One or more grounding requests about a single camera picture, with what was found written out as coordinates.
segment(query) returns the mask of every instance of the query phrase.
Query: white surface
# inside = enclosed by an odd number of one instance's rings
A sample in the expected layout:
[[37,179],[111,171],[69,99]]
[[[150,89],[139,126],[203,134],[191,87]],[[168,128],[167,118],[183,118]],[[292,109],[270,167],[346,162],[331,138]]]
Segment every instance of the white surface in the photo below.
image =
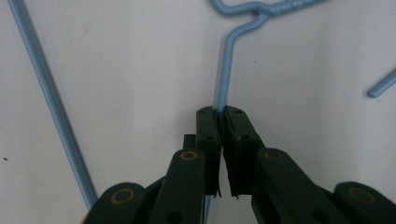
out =
[[[215,102],[225,36],[251,20],[207,0],[27,7],[99,194],[165,174],[195,111]],[[358,181],[394,202],[396,87],[365,93],[396,67],[395,10],[392,0],[331,0],[268,21],[237,42],[229,97],[320,186]],[[78,223],[85,204],[6,0],[0,78],[0,223]],[[249,197],[231,199],[221,178],[210,223],[255,223]]]

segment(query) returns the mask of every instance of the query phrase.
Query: white background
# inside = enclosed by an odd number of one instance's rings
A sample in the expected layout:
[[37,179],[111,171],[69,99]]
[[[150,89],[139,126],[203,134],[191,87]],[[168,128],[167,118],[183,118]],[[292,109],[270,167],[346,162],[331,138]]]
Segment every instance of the white background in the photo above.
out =
[[[225,37],[252,19],[223,17],[208,0],[26,5],[99,195],[166,173],[183,134],[195,133],[195,111],[215,103]],[[395,11],[392,0],[331,0],[237,41],[229,105],[325,189],[353,180],[396,201],[396,87],[365,96],[396,68]],[[86,214],[6,0],[0,159],[0,223],[78,223]],[[210,223],[255,223],[250,197],[231,198],[226,176],[222,169]]]

